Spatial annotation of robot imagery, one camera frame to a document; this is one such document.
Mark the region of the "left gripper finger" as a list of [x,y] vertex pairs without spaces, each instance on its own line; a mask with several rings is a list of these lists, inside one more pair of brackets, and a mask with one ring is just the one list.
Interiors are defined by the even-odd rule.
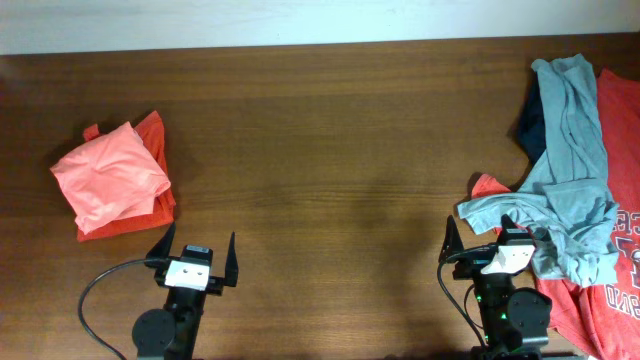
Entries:
[[160,240],[151,248],[145,257],[145,265],[157,268],[170,259],[170,251],[175,236],[176,224],[172,223]]
[[236,287],[238,283],[239,277],[239,264],[235,249],[235,239],[236,233],[232,232],[227,257],[225,262],[225,270],[224,270],[224,286],[225,287]]

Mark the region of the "grey t-shirt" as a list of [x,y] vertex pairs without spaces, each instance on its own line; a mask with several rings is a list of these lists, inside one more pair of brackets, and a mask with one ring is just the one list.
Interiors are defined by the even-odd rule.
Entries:
[[592,65],[582,56],[535,60],[546,149],[521,187],[457,208],[472,230],[485,233],[502,216],[532,231],[533,271],[541,279],[581,287],[613,284],[618,252],[610,236],[618,204],[608,187],[608,158]]

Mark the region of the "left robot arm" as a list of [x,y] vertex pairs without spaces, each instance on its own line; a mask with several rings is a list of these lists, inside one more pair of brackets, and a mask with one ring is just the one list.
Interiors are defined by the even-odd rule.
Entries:
[[145,266],[154,270],[155,282],[168,294],[163,307],[144,312],[133,326],[138,359],[191,359],[206,298],[220,296],[238,282],[235,234],[230,236],[224,275],[219,277],[211,274],[213,251],[207,247],[186,245],[180,256],[170,254],[175,232],[176,225],[171,224],[145,257]]

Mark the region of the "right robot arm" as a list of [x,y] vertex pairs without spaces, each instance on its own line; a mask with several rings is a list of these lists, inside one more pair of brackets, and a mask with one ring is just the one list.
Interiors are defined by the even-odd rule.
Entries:
[[[470,325],[480,345],[471,350],[473,359],[540,359],[549,343],[548,325],[552,300],[529,287],[516,287],[513,278],[531,262],[535,251],[531,234],[507,215],[501,217],[496,241],[466,248],[453,216],[438,259],[436,276],[445,296]],[[478,305],[481,324],[471,319],[442,279],[444,266],[452,264],[455,281],[470,280],[470,291]]]

